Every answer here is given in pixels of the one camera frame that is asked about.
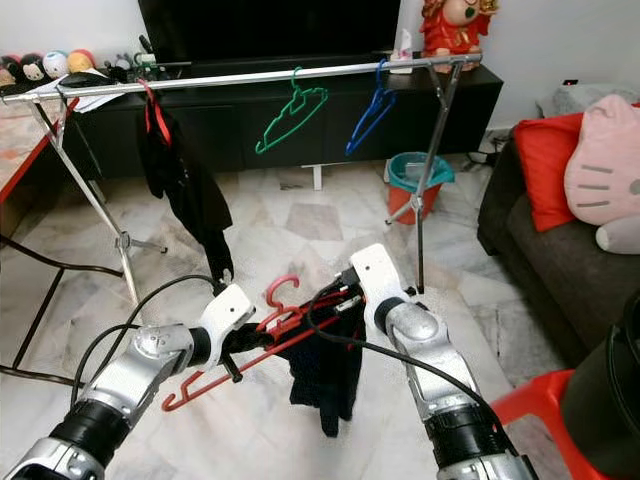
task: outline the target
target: white wall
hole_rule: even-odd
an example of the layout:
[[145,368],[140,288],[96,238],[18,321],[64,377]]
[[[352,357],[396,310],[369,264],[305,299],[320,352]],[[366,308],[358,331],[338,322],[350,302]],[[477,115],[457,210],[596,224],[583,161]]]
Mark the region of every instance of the white wall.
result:
[[86,48],[101,66],[116,53],[137,52],[147,31],[137,0],[3,2],[0,53],[24,55]]
[[[417,50],[422,5],[423,0],[403,0],[399,15],[399,29],[410,29]],[[535,99],[567,78],[640,78],[640,1],[501,0],[500,7],[482,39],[485,65],[505,81],[492,127],[536,115]],[[633,68],[624,63],[632,49],[638,54]]]

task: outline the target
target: clothes rack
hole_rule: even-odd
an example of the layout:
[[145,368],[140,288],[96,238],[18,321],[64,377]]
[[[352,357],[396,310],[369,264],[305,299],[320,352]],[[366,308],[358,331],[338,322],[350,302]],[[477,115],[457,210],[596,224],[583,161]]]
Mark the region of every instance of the clothes rack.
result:
[[[425,187],[428,184],[429,176],[433,166],[433,160],[435,154],[440,146],[444,127],[446,125],[447,117],[450,111],[451,104],[455,95],[460,73],[465,65],[479,63],[482,60],[482,54],[473,53],[467,55],[453,55],[444,57],[429,57],[413,60],[401,60],[401,61],[389,61],[384,63],[380,70],[386,71],[391,69],[402,68],[427,68],[434,86],[436,87],[436,94],[440,101],[440,111],[438,114],[436,126],[434,128],[427,160],[425,162],[425,168],[420,177],[418,188],[415,193],[412,194],[411,199],[393,216],[386,219],[385,222],[391,225],[399,216],[406,213],[409,209],[413,209],[416,214],[416,230],[418,239],[418,259],[417,259],[417,289],[418,292],[424,291],[424,255],[423,255],[423,234],[422,234],[422,194]],[[449,65],[452,67],[452,73],[449,76],[448,86],[446,90],[442,88],[440,78],[435,72],[434,67],[436,65]],[[309,78],[320,77],[333,77],[343,75],[356,75],[362,73],[376,72],[379,68],[379,64],[376,63],[363,63],[354,65],[339,65],[331,67],[318,67],[318,68],[303,68],[296,71],[296,79],[303,80]],[[248,73],[239,75],[221,75],[213,77],[202,78],[188,78],[177,80],[160,80],[148,82],[149,88],[152,90],[168,90],[168,89],[185,89],[185,88],[202,88],[202,87],[215,87],[215,86],[227,86],[227,85],[242,85],[252,83],[265,83],[265,82],[278,82],[278,81],[290,81],[294,74],[294,70],[283,70],[275,72],[263,72],[263,73]],[[45,134],[51,140],[56,153],[64,163],[65,167],[69,170],[72,177],[87,197],[93,208],[96,210],[100,218],[107,224],[111,232],[116,238],[116,248],[118,249],[122,266],[129,287],[129,292],[134,301],[137,301],[137,292],[133,279],[133,272],[131,269],[128,249],[130,246],[148,246],[142,242],[131,239],[127,232],[122,231],[115,223],[111,214],[108,212],[104,202],[102,202],[98,194],[94,191],[91,185],[82,177],[80,172],[76,169],[75,165],[67,155],[63,145],[62,139],[64,134],[64,122],[58,124],[58,128],[55,129],[47,114],[42,109],[40,103],[46,100],[60,100],[66,105],[66,100],[77,97],[86,96],[102,96],[124,93],[137,93],[143,92],[145,87],[139,83],[129,84],[116,84],[105,85],[98,87],[87,88],[63,88],[59,87],[56,92],[26,92],[19,95],[8,95],[2,97],[2,100],[6,104],[10,103],[27,103],[30,105],[32,114],[40,124]]]

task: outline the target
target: couch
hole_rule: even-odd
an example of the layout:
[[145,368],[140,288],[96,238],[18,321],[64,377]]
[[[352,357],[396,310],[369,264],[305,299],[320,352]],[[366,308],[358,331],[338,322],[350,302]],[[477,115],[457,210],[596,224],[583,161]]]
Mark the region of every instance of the couch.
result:
[[498,255],[525,290],[537,320],[571,365],[602,342],[640,290],[640,255],[602,251],[596,227],[574,220],[535,230],[513,136],[498,157],[478,223],[485,251]]

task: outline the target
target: red chair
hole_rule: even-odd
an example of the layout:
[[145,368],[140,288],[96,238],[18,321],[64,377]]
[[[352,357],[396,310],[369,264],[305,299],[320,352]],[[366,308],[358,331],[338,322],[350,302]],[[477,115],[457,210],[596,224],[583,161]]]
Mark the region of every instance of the red chair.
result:
[[560,402],[571,375],[573,370],[562,370],[534,378],[496,400],[492,407],[503,425],[525,415],[535,415],[542,420],[575,480],[613,480],[591,466],[573,443],[564,425]]

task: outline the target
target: tile floor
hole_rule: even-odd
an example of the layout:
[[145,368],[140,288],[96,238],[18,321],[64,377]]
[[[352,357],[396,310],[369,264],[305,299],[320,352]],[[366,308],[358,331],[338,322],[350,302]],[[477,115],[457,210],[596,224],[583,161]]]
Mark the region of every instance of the tile floor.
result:
[[[512,385],[563,365],[532,319],[523,293],[476,241],[478,209],[491,170],[450,160],[456,182],[443,187],[424,225],[424,302],[447,320],[483,394],[493,400]],[[385,226],[383,169],[384,162],[325,168],[319,192],[312,190],[311,172],[303,169],[220,176],[234,220],[226,237],[235,280],[255,301],[256,318],[267,312],[262,292],[275,277],[300,275],[301,287],[285,296],[304,301],[346,265],[351,253],[374,242],[388,248],[404,283],[414,283],[414,230]],[[102,188],[123,228],[169,247],[166,255],[133,250],[142,294],[179,275],[209,273],[201,247],[168,203],[149,194],[143,180],[110,181]],[[119,268],[106,227],[71,184],[59,199],[31,212],[14,238],[62,261]],[[6,364],[55,272],[8,248],[0,251],[0,260],[0,355]],[[210,298],[198,282],[184,283],[152,301],[143,321],[193,324]],[[121,323],[130,310],[122,281],[65,274],[23,368],[72,375],[91,339]],[[105,350],[97,349],[94,358]],[[87,371],[95,365],[90,362]],[[2,474],[62,418],[69,391],[8,376],[0,380]],[[167,382],[158,400],[180,380]],[[225,384],[176,412],[161,412],[156,401],[119,450],[108,477],[376,479],[401,473],[435,478],[431,447],[401,365],[365,353],[354,419],[341,424],[337,439],[322,435],[316,411],[289,405],[290,386],[287,364],[273,359],[250,370],[241,384]],[[531,454],[540,478],[568,478],[541,425],[525,419],[511,431],[516,444]]]

